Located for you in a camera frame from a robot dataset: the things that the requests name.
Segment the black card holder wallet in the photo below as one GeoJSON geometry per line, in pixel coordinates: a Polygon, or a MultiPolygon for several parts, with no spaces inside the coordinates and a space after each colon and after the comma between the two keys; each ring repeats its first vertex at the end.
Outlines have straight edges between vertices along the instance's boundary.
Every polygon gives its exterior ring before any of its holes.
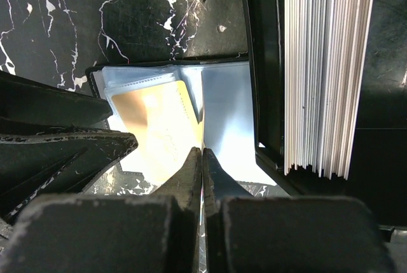
{"type": "Polygon", "coordinates": [[[256,197],[277,195],[279,186],[255,160],[254,120],[249,63],[216,61],[161,61],[131,65],[92,66],[86,70],[94,96],[104,99],[105,88],[148,76],[171,73],[187,86],[196,114],[200,113],[200,73],[205,101],[205,146],[221,167],[256,197]]]}

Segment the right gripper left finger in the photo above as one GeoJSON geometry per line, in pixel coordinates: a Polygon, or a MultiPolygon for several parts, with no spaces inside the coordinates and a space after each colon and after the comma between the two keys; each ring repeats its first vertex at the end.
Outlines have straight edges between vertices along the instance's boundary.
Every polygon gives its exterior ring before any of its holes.
{"type": "Polygon", "coordinates": [[[183,166],[152,196],[170,201],[164,235],[166,272],[198,272],[202,152],[193,147],[183,166]]]}

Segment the brown credit card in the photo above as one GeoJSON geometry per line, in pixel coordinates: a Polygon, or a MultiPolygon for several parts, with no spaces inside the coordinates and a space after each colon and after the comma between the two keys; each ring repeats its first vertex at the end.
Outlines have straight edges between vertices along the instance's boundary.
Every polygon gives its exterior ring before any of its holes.
{"type": "Polygon", "coordinates": [[[138,147],[123,163],[162,184],[182,166],[190,149],[200,146],[193,106],[183,81],[172,81],[111,97],[126,130],[138,147]]]}

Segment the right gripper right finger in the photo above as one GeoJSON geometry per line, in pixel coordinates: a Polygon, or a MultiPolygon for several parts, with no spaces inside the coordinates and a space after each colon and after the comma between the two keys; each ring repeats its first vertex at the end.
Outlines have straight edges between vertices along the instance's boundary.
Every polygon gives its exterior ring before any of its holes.
{"type": "Polygon", "coordinates": [[[205,208],[206,260],[208,272],[226,272],[221,202],[226,197],[252,195],[223,170],[214,152],[203,149],[203,204],[205,208]]]}

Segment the black card box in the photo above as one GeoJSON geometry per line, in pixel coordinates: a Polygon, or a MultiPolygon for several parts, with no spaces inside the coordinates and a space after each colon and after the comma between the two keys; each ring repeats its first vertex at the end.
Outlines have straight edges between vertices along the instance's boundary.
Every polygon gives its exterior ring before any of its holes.
{"type": "Polygon", "coordinates": [[[243,0],[256,163],[292,196],[348,196],[385,238],[406,229],[406,0],[374,0],[348,179],[284,174],[284,2],[243,0]]]}

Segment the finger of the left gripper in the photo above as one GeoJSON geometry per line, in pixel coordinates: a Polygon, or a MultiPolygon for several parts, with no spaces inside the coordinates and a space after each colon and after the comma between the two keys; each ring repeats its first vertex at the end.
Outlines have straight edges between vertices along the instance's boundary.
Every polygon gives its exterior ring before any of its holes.
{"type": "Polygon", "coordinates": [[[1,134],[1,219],[14,224],[42,194],[83,192],[137,147],[133,134],[102,129],[1,134]]]}
{"type": "Polygon", "coordinates": [[[103,99],[1,72],[1,117],[38,125],[90,127],[112,115],[103,99]]]}

